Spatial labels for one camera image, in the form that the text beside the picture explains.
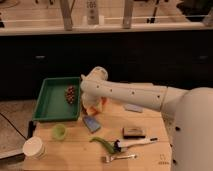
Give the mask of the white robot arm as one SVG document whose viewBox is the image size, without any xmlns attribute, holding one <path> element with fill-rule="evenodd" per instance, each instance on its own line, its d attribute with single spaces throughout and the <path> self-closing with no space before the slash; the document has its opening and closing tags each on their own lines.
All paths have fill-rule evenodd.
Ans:
<svg viewBox="0 0 213 171">
<path fill-rule="evenodd" d="M 108 80 L 97 66 L 81 77 L 82 101 L 92 107 L 111 98 L 174 118 L 171 171 L 213 171 L 213 88 L 191 90 Z"/>
</svg>

